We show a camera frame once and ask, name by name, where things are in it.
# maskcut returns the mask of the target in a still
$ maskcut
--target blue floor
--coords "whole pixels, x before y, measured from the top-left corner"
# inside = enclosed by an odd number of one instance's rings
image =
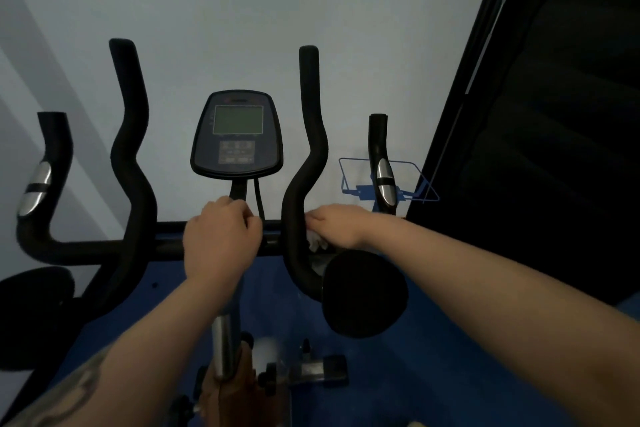
[[[182,262],[149,264],[124,303],[84,327],[54,383],[113,342],[183,280]],[[640,300],[625,307],[640,316]],[[246,273],[241,320],[256,338],[275,336],[289,357],[297,355],[305,337],[316,355],[347,356],[347,388],[316,385],[293,391],[296,427],[395,427],[411,420],[428,427],[572,425],[559,407],[496,363],[413,284],[408,309],[394,326],[379,337],[354,341],[329,329],[320,304],[298,292],[282,258],[264,257]],[[210,359],[206,334],[180,392],[191,395],[197,368]],[[191,424],[201,425],[196,419]]]

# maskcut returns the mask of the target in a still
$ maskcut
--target exercise bike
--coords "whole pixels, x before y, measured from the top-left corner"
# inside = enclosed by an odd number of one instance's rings
[[[20,202],[17,239],[34,259],[52,265],[99,264],[100,269],[83,294],[84,322],[107,314],[135,289],[148,262],[180,261],[180,239],[156,237],[157,203],[151,185],[136,162],[148,125],[148,100],[135,45],[126,39],[109,42],[124,100],[124,120],[111,149],[116,178],[131,202],[124,237],[115,241],[61,243],[51,237],[49,225],[73,157],[67,116],[38,114],[45,153]],[[322,173],[328,158],[319,83],[319,57],[314,46],[299,51],[303,121],[310,154],[291,180],[282,200],[282,218],[264,221],[258,256],[282,255],[287,271],[300,291],[322,304],[324,317],[338,334],[361,339],[385,331],[406,308],[404,276],[386,259],[363,250],[322,250],[335,256],[322,274],[310,264],[304,200]],[[386,151],[386,115],[372,115],[369,154],[376,205],[395,213],[397,198]],[[191,152],[194,172],[231,181],[230,197],[246,199],[248,180],[255,182],[260,217],[264,220],[258,179],[279,171],[283,164],[282,135],[273,99],[257,91],[213,93],[206,102]],[[270,363],[260,375],[252,365],[253,338],[241,331],[239,296],[233,298],[212,325],[213,359],[198,374],[194,400],[176,399],[170,411],[172,425],[186,425],[199,410],[220,426],[276,426],[289,422],[289,387],[305,382],[325,386],[348,384],[344,356],[313,360],[308,341],[302,361],[291,367]],[[211,396],[214,397],[211,409]]]

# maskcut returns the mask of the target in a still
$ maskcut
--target right hand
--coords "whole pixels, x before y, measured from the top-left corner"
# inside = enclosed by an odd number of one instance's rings
[[[367,246],[374,214],[354,204],[327,204],[305,214],[307,228],[341,248]]]

